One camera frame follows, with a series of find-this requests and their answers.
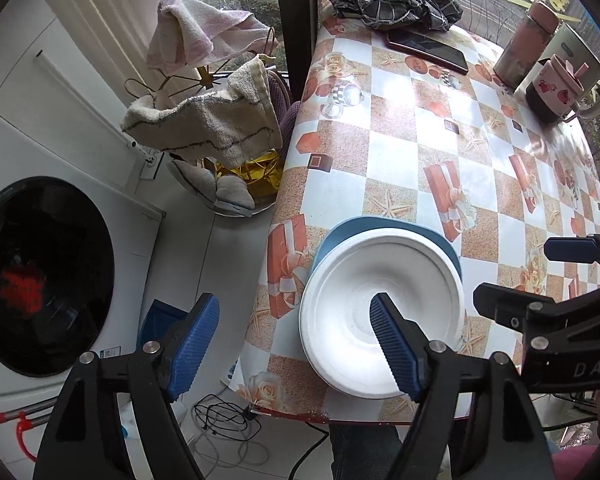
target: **blue gripper pad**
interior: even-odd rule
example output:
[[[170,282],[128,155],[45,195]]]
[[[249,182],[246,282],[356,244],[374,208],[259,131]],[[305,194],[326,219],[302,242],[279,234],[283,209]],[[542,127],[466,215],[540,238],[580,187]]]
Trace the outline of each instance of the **blue gripper pad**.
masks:
[[[160,363],[160,386],[173,402],[188,392],[202,358],[218,327],[220,304],[211,294],[202,294],[187,317],[164,337],[166,345]]]
[[[593,238],[548,238],[544,255],[552,262],[592,264],[600,258],[600,248]]]
[[[385,294],[376,294],[371,300],[369,307],[371,326],[378,338],[382,353],[389,363],[398,389],[408,394],[412,400],[416,400],[423,390],[418,379],[418,360],[387,310],[382,296]]]

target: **tile floor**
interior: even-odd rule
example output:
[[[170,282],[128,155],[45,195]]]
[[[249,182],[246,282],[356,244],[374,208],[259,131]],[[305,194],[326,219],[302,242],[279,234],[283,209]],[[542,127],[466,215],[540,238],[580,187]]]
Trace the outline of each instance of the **tile floor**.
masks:
[[[141,181],[136,194],[163,209],[164,218],[156,241],[146,284],[142,315],[154,299],[189,310],[202,292],[216,295],[221,305],[218,330],[202,361],[200,370],[183,402],[190,408],[209,392],[222,389],[221,375],[234,363],[242,348],[244,332],[253,306],[256,281],[264,257],[272,211],[251,219],[231,219],[213,215],[193,195],[183,189],[166,166],[156,180]],[[222,398],[241,402],[227,390]],[[544,424],[562,420],[565,406],[550,396],[535,402]],[[274,480],[288,478],[296,460],[320,438],[317,431],[301,422],[260,417],[262,430],[253,439],[269,451],[269,459],[259,466],[243,463],[236,468],[215,468],[211,480]],[[187,415],[182,425],[189,440],[196,429]],[[214,441],[222,465],[238,460],[238,444]],[[127,441],[138,480],[150,480],[144,453],[138,441]],[[211,456],[208,443],[199,443],[198,452]],[[262,450],[254,446],[247,459],[262,460]],[[331,480],[331,447],[326,441],[316,449],[296,473],[298,480]],[[201,470],[208,474],[212,464],[196,456]]]

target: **smartphone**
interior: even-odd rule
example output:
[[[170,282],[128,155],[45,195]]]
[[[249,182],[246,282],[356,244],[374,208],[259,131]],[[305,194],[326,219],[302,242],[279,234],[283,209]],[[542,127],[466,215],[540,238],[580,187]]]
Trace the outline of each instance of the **smartphone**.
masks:
[[[464,54],[458,49],[420,34],[415,34],[410,30],[404,28],[389,30],[386,34],[386,41],[394,48],[406,50],[438,65],[456,70],[463,75],[469,72]]]

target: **disposable paper bowl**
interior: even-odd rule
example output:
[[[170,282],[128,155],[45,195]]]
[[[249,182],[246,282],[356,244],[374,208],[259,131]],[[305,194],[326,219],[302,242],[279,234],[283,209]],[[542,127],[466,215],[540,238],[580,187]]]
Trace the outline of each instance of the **disposable paper bowl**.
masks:
[[[429,239],[404,229],[373,229],[332,249],[304,289],[300,339],[327,384],[365,399],[400,395],[369,320],[378,292],[387,292],[430,340],[453,349],[464,321],[458,272]]]

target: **pink sleeve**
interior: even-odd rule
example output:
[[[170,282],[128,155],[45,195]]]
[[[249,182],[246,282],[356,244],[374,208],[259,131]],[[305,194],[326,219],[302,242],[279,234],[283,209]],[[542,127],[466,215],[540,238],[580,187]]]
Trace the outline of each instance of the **pink sleeve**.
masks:
[[[576,446],[551,455],[555,480],[573,480],[595,450],[596,446]]]

